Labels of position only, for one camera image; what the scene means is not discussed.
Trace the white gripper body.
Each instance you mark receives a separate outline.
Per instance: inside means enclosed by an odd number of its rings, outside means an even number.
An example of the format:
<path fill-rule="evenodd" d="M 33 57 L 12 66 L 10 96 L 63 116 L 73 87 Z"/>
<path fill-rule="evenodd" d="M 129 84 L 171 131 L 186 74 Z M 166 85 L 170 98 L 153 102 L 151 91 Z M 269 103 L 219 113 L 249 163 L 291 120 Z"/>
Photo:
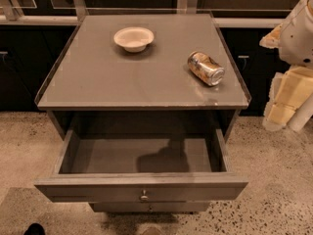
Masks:
<path fill-rule="evenodd" d="M 313 0 L 299 0 L 282 23 L 280 58 L 313 69 Z"/>

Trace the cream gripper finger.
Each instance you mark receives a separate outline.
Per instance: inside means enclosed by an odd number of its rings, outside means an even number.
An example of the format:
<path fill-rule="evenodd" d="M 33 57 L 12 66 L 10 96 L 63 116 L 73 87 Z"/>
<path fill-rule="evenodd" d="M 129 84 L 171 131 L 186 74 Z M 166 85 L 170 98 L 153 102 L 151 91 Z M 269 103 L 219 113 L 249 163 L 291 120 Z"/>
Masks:
<path fill-rule="evenodd" d="M 271 32 L 263 36 L 259 45 L 264 48 L 274 49 L 279 47 L 282 26 L 277 25 Z"/>
<path fill-rule="evenodd" d="M 313 70 L 291 66 L 272 79 L 263 126 L 269 131 L 289 127 L 300 131 L 313 116 Z"/>

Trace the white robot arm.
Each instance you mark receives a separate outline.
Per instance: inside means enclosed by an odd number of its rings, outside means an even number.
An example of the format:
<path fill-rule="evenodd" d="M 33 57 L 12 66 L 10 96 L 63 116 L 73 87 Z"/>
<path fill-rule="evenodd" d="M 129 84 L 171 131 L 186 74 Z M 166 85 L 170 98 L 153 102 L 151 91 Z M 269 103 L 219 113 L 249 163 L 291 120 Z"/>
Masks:
<path fill-rule="evenodd" d="M 272 79 L 262 124 L 270 131 L 300 131 L 313 116 L 313 0 L 300 0 L 259 45 L 277 48 L 291 65 Z"/>

